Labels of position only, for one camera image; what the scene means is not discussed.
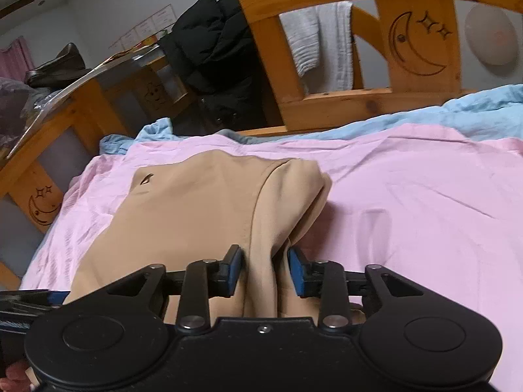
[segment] white towel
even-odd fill
[[[350,1],[280,15],[298,75],[309,93],[352,89]]]
[[[316,7],[282,13],[280,21],[301,78],[320,63],[320,20]]]

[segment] pink bedsheet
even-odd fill
[[[135,144],[126,155],[94,158],[75,179],[22,287],[68,290],[138,167],[210,149],[317,160],[334,184],[301,242],[309,256],[355,271],[384,264],[487,316],[504,340],[493,384],[523,390],[523,142],[517,139],[474,142],[453,129],[407,124],[350,141],[241,145],[213,135]]]

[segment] clothing pile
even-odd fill
[[[239,0],[198,0],[159,45],[216,130],[267,126],[261,108],[267,80]]]

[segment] wooden headboard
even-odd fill
[[[442,104],[461,89],[454,0],[375,0],[372,31],[353,22],[356,35],[381,37],[390,88],[305,95],[279,14],[341,0],[240,0],[274,91],[285,131],[330,128],[383,113]],[[523,12],[523,0],[468,0]]]

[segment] moon carving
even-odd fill
[[[409,40],[411,17],[412,12],[405,12],[392,22],[389,29],[389,48],[392,57],[403,69],[414,75],[422,77],[437,75],[446,66],[427,60],[412,46]]]
[[[29,213],[31,218],[39,225],[51,225],[62,205],[55,205],[48,202],[46,195],[52,193],[51,186],[46,186],[45,189],[37,188],[36,191],[36,197],[31,196],[29,198]]]

